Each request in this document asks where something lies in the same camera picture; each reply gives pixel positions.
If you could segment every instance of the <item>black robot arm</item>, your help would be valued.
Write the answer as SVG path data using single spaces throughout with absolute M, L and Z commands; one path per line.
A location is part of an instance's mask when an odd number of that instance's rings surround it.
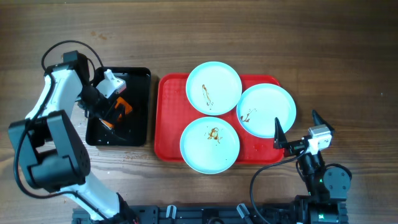
M 296 168 L 305 182 L 308 195 L 298 195 L 289 209 L 275 211 L 263 208 L 265 214 L 281 215 L 288 223 L 348 223 L 344 202 L 351 186 L 352 174 L 339 164 L 325 165 L 321 150 L 326 149 L 334 135 L 331 127 L 315 111 L 312 111 L 315 127 L 308 129 L 308 135 L 298 141 L 287 142 L 278 118 L 275 119 L 274 147 L 283 149 L 284 156 L 297 156 Z

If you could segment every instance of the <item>white object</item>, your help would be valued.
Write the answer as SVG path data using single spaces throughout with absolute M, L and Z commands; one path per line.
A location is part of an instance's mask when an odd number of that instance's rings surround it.
M 318 151 L 326 149 L 331 143 L 331 132 L 328 126 L 321 124 L 308 129 L 308 134 L 311 135 L 311 139 L 308 140 L 309 146 L 307 153 L 313 155 L 318 154 Z
M 242 95 L 242 82 L 229 65 L 206 62 L 189 74 L 185 90 L 196 110 L 207 115 L 220 115 L 236 106 Z
M 258 84 L 248 88 L 236 106 L 239 123 L 250 134 L 259 138 L 273 138 L 275 118 L 284 133 L 296 118 L 296 105 L 290 94 L 273 84 Z
M 126 82 L 121 78 L 116 78 L 112 71 L 108 69 L 104 72 L 104 80 L 96 88 L 106 98 L 109 98 L 113 93 L 119 94 L 125 90 Z
M 72 115 L 73 105 L 75 104 L 77 96 L 80 94 L 81 89 L 83 88 L 79 76 L 74 70 L 59 70 L 57 72 L 52 72 L 52 76 L 55 79 L 54 91 L 47 103 L 45 109 L 42 114 L 39 115 L 38 118 L 42 116 L 47 116 L 49 113 L 53 111 L 65 110 L 68 117 Z M 39 110 L 41 104 L 44 101 L 47 93 L 50 90 L 51 78 L 46 75 L 44 77 L 44 89 L 42 94 L 39 97 L 35 107 L 29 114 L 27 114 L 27 118 L 32 118 L 35 116 L 37 111 Z
M 119 213 L 120 204 L 118 195 L 106 188 L 105 185 L 91 172 L 86 176 L 85 184 L 75 184 L 68 187 L 63 187 L 59 192 L 64 191 L 78 192 L 78 194 L 87 200 L 88 203 L 99 209 L 99 211 L 106 218 L 112 218 L 114 215 Z M 80 199 L 69 194 L 65 194 L 64 196 L 72 199 L 74 202 L 84 208 L 90 214 L 92 220 L 103 220 L 100 215 L 98 215 Z
M 203 174 L 217 174 L 231 167 L 239 147 L 234 128 L 215 117 L 194 120 L 185 128 L 180 141 L 185 162 Z

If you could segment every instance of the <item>cable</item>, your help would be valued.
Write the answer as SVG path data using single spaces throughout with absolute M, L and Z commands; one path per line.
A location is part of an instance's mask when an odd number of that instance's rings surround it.
M 94 82 L 95 78 L 96 78 L 96 75 L 95 75 L 95 66 L 94 66 L 93 61 L 92 61 L 90 58 L 87 58 L 87 60 L 91 63 L 91 66 L 93 67 L 93 79 L 90 81 L 90 84 L 92 84 L 92 83 Z
M 304 176 L 303 176 L 303 174 L 301 173 L 301 170 L 299 169 L 299 161 L 296 161 L 296 169 L 297 169 L 297 172 L 298 172 L 298 174 L 299 174 L 301 180 L 305 182 Z
M 106 220 L 107 222 L 110 223 L 110 221 L 108 220 L 108 218 L 106 218 L 105 215 L 103 215 L 97 208 L 95 208 L 94 206 L 92 206 L 90 203 L 88 203 L 82 196 L 80 196 L 77 192 L 73 192 L 73 191 L 65 191 L 65 192 L 60 192 L 60 193 L 55 193 L 55 194 L 49 194 L 49 195 L 36 195 L 33 194 L 31 192 L 29 192 L 24 185 L 22 184 L 21 178 L 19 177 L 19 172 L 18 172 L 18 162 L 19 162 L 19 154 L 21 153 L 21 148 L 22 148 L 22 143 L 23 140 L 26 136 L 26 134 L 28 133 L 28 131 L 31 129 L 32 125 L 36 122 L 36 119 L 39 117 L 39 115 L 43 112 L 45 105 L 49 102 L 49 99 L 54 91 L 55 88 L 55 79 L 54 77 L 49 74 L 50 79 L 51 79 L 51 85 L 50 85 L 50 90 L 49 92 L 46 94 L 43 103 L 40 105 L 39 110 L 37 111 L 37 113 L 32 117 L 32 119 L 29 121 L 28 125 L 25 127 L 24 131 L 21 134 L 21 138 L 19 139 L 18 142 L 18 147 L 15 151 L 15 157 L 14 157 L 14 178 L 17 182 L 18 187 L 20 188 L 20 190 L 22 192 L 24 192 L 26 195 L 32 197 L 32 198 L 37 198 L 37 199 L 46 199 L 46 198 L 52 198 L 52 197 L 56 197 L 59 195 L 64 195 L 64 194 L 72 194 L 73 196 L 75 196 L 76 198 L 80 199 L 83 203 L 85 203 L 88 207 L 90 207 L 93 211 L 95 211 L 100 217 L 102 217 L 104 220 Z
M 64 40 L 64 41 L 61 41 L 61 42 L 59 42 L 59 43 L 53 45 L 52 47 L 50 47 L 50 48 L 43 54 L 43 57 L 42 57 L 42 68 L 43 68 L 44 70 L 45 70 L 44 59 L 45 59 L 46 56 L 50 53 L 50 51 L 51 51 L 52 49 L 58 47 L 59 45 L 61 45 L 61 44 L 66 44 L 66 43 L 76 43 L 76 44 L 84 45 L 85 47 L 87 47 L 88 49 L 90 49 L 90 50 L 94 53 L 95 57 L 97 57 L 97 59 L 98 59 L 99 64 L 101 65 L 102 68 L 104 68 L 104 64 L 102 64 L 102 61 L 101 61 L 101 59 L 100 59 L 100 56 L 98 56 L 98 54 L 95 52 L 95 50 L 92 49 L 89 45 L 87 45 L 87 44 L 85 44 L 85 43 L 83 43 L 83 42 L 77 41 L 77 40 Z
M 271 223 L 270 223 L 269 221 L 267 221 L 267 220 L 261 215 L 261 212 L 260 212 L 259 209 L 257 208 L 256 203 L 255 203 L 255 201 L 254 201 L 254 197 L 253 197 L 253 185 L 254 185 L 254 181 L 255 181 L 256 177 L 257 177 L 262 171 L 264 171 L 264 170 L 266 170 L 266 169 L 268 169 L 268 168 L 271 168 L 271 167 L 274 167 L 274 166 L 279 166 L 279 165 L 282 165 L 282 164 L 286 164 L 286 163 L 288 163 L 288 162 L 292 162 L 292 161 L 294 161 L 294 160 L 296 160 L 296 159 L 299 159 L 299 158 L 302 157 L 306 152 L 307 152 L 307 149 L 305 149 L 300 155 L 298 155 L 298 156 L 296 156 L 296 157 L 294 157 L 294 158 L 287 159 L 287 160 L 285 160 L 285 161 L 280 161 L 280 162 L 277 162 L 277 163 L 275 163 L 275 164 L 271 164 L 271 165 L 265 166 L 265 167 L 263 167 L 263 168 L 257 170 L 257 172 L 253 175 L 253 177 L 252 177 L 252 179 L 251 179 L 251 181 L 250 181 L 250 189 L 249 189 L 249 191 L 250 191 L 250 200 L 251 200 L 251 204 L 252 204 L 254 210 L 255 210 L 255 211 L 257 212 L 257 214 L 259 215 L 259 217 L 260 217 L 260 218 L 262 219 L 262 221 L 264 221 L 266 224 L 271 224 Z

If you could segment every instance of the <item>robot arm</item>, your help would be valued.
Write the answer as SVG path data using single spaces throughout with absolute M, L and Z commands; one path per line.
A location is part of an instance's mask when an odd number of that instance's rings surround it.
M 34 109 L 25 120 L 12 123 L 9 127 L 14 149 L 19 147 L 21 135 L 29 127 L 19 153 L 19 165 L 33 189 L 58 194 L 75 192 L 80 198 L 73 194 L 65 196 L 84 208 L 92 220 L 101 221 L 104 216 L 111 221 L 137 222 L 120 195 L 107 189 L 90 172 L 87 150 L 70 122 L 76 101 L 90 115 L 108 123 L 116 122 L 123 111 L 117 110 L 116 101 L 111 101 L 109 97 L 118 95 L 125 88 L 124 80 L 116 78 L 110 70 L 105 72 L 104 80 L 97 88 L 90 85 L 87 58 L 77 51 L 64 54 L 63 63 L 47 67 L 45 86 Z M 34 123 L 28 125 L 41 105 L 46 103 L 49 92 L 45 108 Z M 53 141 L 55 149 L 37 152 L 35 149 L 43 146 L 45 141 Z
M 287 142 L 275 119 L 274 148 L 283 149 L 285 157 L 297 156 L 297 171 L 308 191 L 308 196 L 298 195 L 290 204 L 290 222 L 348 224 L 344 202 L 351 172 L 339 164 L 325 165 L 321 151 L 330 146 L 335 130 L 315 110 L 312 117 L 315 126 L 308 129 L 308 135 L 292 142 Z

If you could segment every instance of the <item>wood grain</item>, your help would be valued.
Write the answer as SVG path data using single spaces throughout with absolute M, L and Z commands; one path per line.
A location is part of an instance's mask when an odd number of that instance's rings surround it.
M 7 136 L 9 123 L 24 118 L 42 91 L 42 54 L 67 39 L 92 46 L 105 65 L 148 67 L 159 78 L 210 60 L 275 76 L 297 104 L 289 139 L 306 133 L 312 109 L 335 126 L 323 157 L 353 171 L 350 223 L 398 223 L 397 9 L 396 1 L 304 0 L 1 5 L 0 223 L 69 223 L 77 207 L 17 189 Z M 68 50 L 98 66 L 72 44 L 55 49 L 46 65 Z M 72 121 L 84 139 L 78 108 Z M 131 205 L 249 202 L 259 166 L 201 175 L 160 161 L 153 145 L 150 138 L 144 147 L 87 148 L 93 172 Z M 258 202 L 289 202 L 305 193 L 293 164 L 268 170 L 255 184 Z

